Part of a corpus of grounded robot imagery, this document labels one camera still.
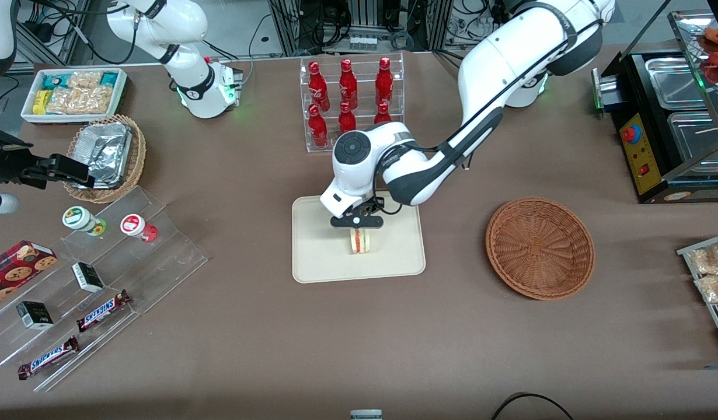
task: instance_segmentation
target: jar lid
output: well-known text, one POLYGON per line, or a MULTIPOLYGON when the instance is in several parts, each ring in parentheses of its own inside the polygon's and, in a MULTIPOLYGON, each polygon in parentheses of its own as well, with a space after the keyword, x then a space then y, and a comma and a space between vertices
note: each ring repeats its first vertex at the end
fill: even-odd
POLYGON ((63 213, 63 225, 71 229, 80 229, 89 223, 90 218, 92 216, 89 210, 80 205, 74 205, 63 213))
POLYGON ((121 231, 128 236, 136 236, 144 231, 146 221, 139 215, 127 215, 121 221, 121 231))

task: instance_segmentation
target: empty wicker basket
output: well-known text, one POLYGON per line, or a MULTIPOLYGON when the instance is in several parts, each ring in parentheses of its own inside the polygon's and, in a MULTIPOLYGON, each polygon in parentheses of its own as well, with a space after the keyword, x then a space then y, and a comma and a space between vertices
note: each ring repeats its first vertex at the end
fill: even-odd
MULTIPOLYGON (((133 187, 138 184, 138 179, 141 178, 141 173, 144 169, 144 159, 146 158, 146 140, 144 133, 138 128, 138 125, 133 122, 132 119, 125 117, 124 115, 113 115, 112 117, 102 118, 97 121, 92 121, 89 125, 98 124, 109 124, 109 123, 125 123, 133 130, 133 138, 131 139, 130 151, 128 155, 128 163, 125 169, 125 180, 119 188, 114 190, 95 190, 95 189, 78 189, 71 187, 67 183, 63 183, 63 186, 68 190, 73 198, 80 199, 82 201, 94 202, 95 204, 105 204, 113 202, 125 194, 131 191, 133 187)), ((79 130, 74 135, 74 141, 68 147, 68 156, 74 154, 74 146, 76 146, 76 139, 79 138, 79 130)))
POLYGON ((538 300, 570 297, 590 279, 590 233, 569 209, 539 197, 506 202, 486 229, 486 253, 504 282, 538 300))

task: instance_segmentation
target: coca-cola bottle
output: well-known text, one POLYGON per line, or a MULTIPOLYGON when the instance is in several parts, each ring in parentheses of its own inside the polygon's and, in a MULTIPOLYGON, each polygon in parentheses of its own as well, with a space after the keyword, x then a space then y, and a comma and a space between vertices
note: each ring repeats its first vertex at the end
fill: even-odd
POLYGON ((351 69, 351 60, 341 59, 341 79, 338 80, 341 88, 341 100, 347 101, 352 110, 359 106, 359 92, 357 90, 357 77, 351 69))
POLYGON ((321 111, 327 112, 330 109, 330 100, 327 98, 327 83, 320 74, 320 66, 317 61, 311 61, 308 69, 310 69, 310 96, 313 103, 317 104, 321 111))
POLYGON ((391 73, 391 59, 388 57, 380 58, 380 71, 377 72, 375 79, 375 101, 377 106, 385 101, 391 103, 393 101, 393 74, 391 73))
POLYGON ((341 126, 341 134, 357 129, 357 119, 351 112, 351 106, 348 104, 348 101, 341 103, 341 114, 338 116, 338 125, 341 126))
POLYGON ((377 115, 375 115, 375 124, 377 123, 384 123, 385 121, 393 121, 391 118, 391 115, 388 114, 388 103, 383 101, 383 103, 379 104, 377 106, 377 115))
POLYGON ((327 125, 325 125, 325 119, 320 115, 320 110, 316 104, 310 104, 308 111, 310 112, 310 119, 308 119, 310 136, 313 138, 315 147, 324 149, 327 147, 327 125))

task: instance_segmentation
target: emergency stop button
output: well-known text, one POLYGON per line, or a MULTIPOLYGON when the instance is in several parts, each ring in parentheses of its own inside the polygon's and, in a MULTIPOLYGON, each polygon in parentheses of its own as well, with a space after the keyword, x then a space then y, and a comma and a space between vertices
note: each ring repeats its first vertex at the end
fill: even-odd
POLYGON ((642 129, 639 128, 639 125, 632 124, 631 127, 621 131, 621 140, 628 144, 637 144, 640 138, 642 138, 642 129))

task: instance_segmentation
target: brown table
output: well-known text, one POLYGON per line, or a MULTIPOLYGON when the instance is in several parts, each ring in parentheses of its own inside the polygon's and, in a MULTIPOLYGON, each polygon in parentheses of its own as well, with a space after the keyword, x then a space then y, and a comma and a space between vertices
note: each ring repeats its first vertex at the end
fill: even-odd
MULTIPOLYGON (((455 69, 428 53, 405 59, 407 125, 436 144, 460 123, 455 69)), ((718 418, 718 372, 700 370, 718 362, 718 335, 674 253, 718 235, 718 204, 636 203, 612 124, 589 112, 588 70, 508 110, 472 170, 420 207, 423 274, 301 285, 290 208, 327 186, 330 156, 305 152, 297 59, 256 69, 242 106, 214 120, 180 106, 161 66, 127 69, 121 110, 149 145, 141 184, 210 261, 49 393, 0 369, 0 419, 347 418, 372 407, 388 420, 489 418, 517 391, 582 419, 718 418), (595 241, 594 275, 570 299, 521 297, 484 255, 492 213, 530 195, 567 205, 595 241)), ((21 136, 49 153, 75 131, 25 123, 21 136)), ((22 204, 0 216, 0 252, 68 233, 60 215, 79 202, 62 185, 4 191, 22 204)), ((520 401, 501 418, 558 414, 520 401)))

